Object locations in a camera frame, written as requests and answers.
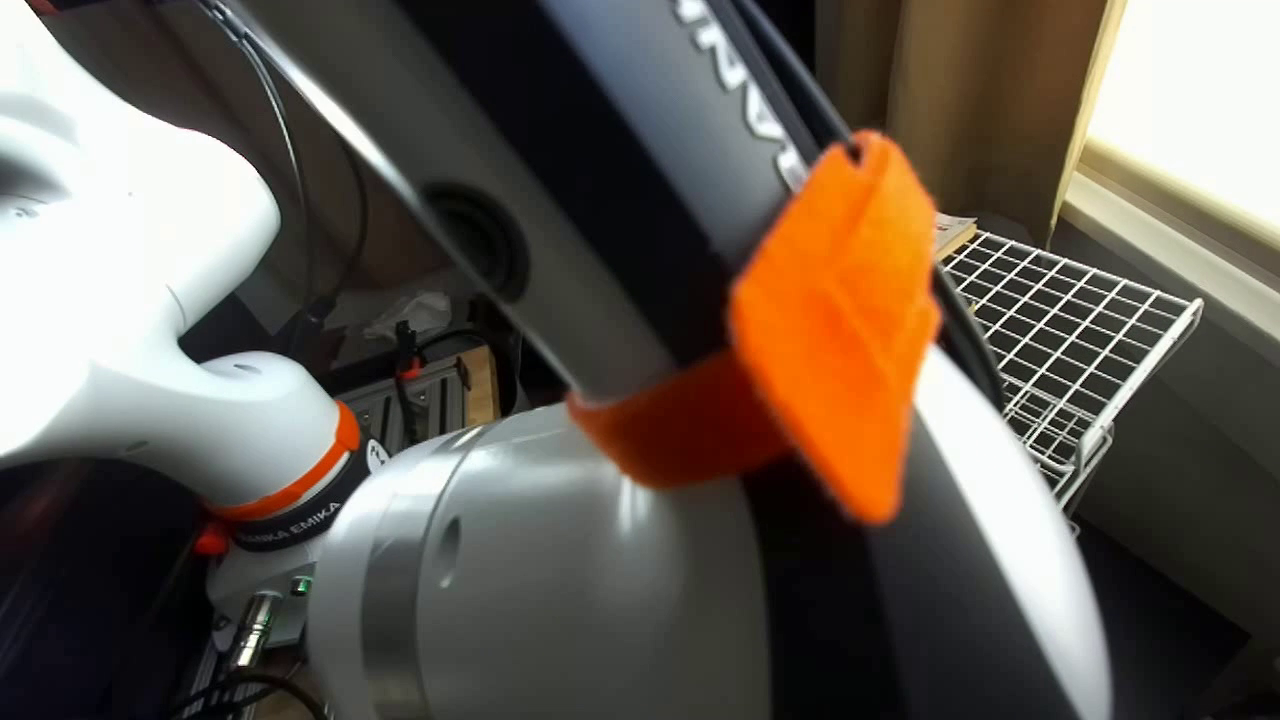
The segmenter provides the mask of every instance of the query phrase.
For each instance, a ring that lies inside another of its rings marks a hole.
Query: cable
[[[292,685],[284,677],[266,677],[266,672],[232,672],[232,677],[192,690],[188,698],[179,698],[163,716],[173,716],[173,720],[222,720],[222,716],[238,716],[243,709],[260,702],[275,690],[292,696],[311,720],[328,720],[328,711],[314,696],[306,696],[299,685]]]
[[[243,55],[243,65],[253,67],[253,74],[265,86],[265,98],[271,107],[271,119],[275,119],[275,132],[284,145],[284,161],[287,161],[287,185],[292,185],[292,236],[299,236],[299,242],[302,242],[302,309],[306,309],[311,290],[314,290],[311,198],[306,198],[306,172],[302,172],[302,161],[292,141],[287,105],[280,97],[280,84],[266,67],[265,46],[238,27],[238,18],[214,0],[200,0],[200,6],[202,6],[202,14],[214,18],[214,27]]]
[[[822,97],[822,86],[810,81],[802,59],[793,53],[793,44],[772,27],[763,6],[757,0],[734,0],[752,39],[758,44],[763,59],[775,67],[789,98],[794,105],[799,119],[818,145],[848,145],[848,124],[837,113],[837,105]],[[968,303],[953,286],[938,265],[931,265],[931,297],[942,309],[942,333],[938,347],[961,363],[961,370],[996,404],[1002,409],[1002,381],[990,360],[989,341],[978,336],[974,321],[968,315]]]
[[[742,22],[748,22],[752,39],[758,44],[763,59],[772,67],[781,67],[775,81],[785,84],[785,92],[789,92],[793,107],[799,113],[799,119],[807,124],[810,141],[818,147],[842,145],[848,141],[842,117],[837,113],[827,92],[810,81],[810,71],[793,53],[785,33],[766,18],[766,11],[757,0],[739,0],[734,6],[742,11]]]
[[[344,286],[353,283],[360,260],[365,260],[365,246],[366,246],[366,179],[365,179],[365,169],[354,161],[354,152],[344,145],[344,161],[346,161],[346,172],[353,172],[353,189],[354,189],[354,242],[353,242],[353,257],[346,265],[338,269],[338,275],[331,279],[331,286],[323,297],[314,297],[311,303],[311,315],[323,323],[328,311],[337,309],[337,301],[344,297]]]

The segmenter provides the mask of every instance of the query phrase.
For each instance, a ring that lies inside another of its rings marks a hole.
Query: orange ring
[[[271,494],[260,494],[253,504],[232,504],[232,506],[214,506],[213,517],[229,518],[229,523],[253,523],[265,517],[280,517],[287,513],[296,498],[302,498],[323,474],[331,474],[338,468],[338,460],[360,447],[360,423],[354,412],[346,404],[337,404],[337,431],[328,450],[292,485],[284,485]]]

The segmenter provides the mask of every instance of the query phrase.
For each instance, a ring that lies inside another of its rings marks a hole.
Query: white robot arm
[[[292,360],[177,347],[266,251],[266,185],[98,86],[23,0],[0,33],[0,463],[119,457],[271,517],[253,506],[331,457],[338,404]]]
[[[578,397],[617,399],[725,347],[730,275],[831,141],[748,6],[222,14]],[[0,463],[128,457],[238,517],[260,547],[214,568],[214,599],[314,571],[306,647],[338,716],[1112,716],[1064,517],[942,352],[884,530],[794,460],[637,489],[564,409],[365,478],[346,412],[296,363],[177,352],[271,232],[243,161],[131,113],[0,0],[0,327],[23,347],[0,355]]]

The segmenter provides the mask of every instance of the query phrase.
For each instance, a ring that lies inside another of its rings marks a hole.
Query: wire rack
[[[942,257],[1009,392],[1009,423],[1044,478],[1073,504],[1112,443],[1112,423],[1205,303],[974,232]]]

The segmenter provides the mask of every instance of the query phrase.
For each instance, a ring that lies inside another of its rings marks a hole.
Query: orange band
[[[654,489],[734,474],[789,450],[730,352],[618,404],[571,397],[566,412],[605,457]]]
[[[574,423],[638,485],[697,485],[799,450],[860,523],[887,523],[918,360],[935,336],[931,198],[904,152],[827,147],[729,301],[730,352]]]
[[[323,474],[331,474],[353,447],[360,447],[354,412],[346,404],[337,404],[331,443],[302,474],[296,474],[292,485],[284,485],[280,491],[271,491],[265,498],[214,506],[213,517],[219,517],[229,523],[253,523],[253,518],[265,518],[265,517],[280,517],[296,498],[302,498]]]

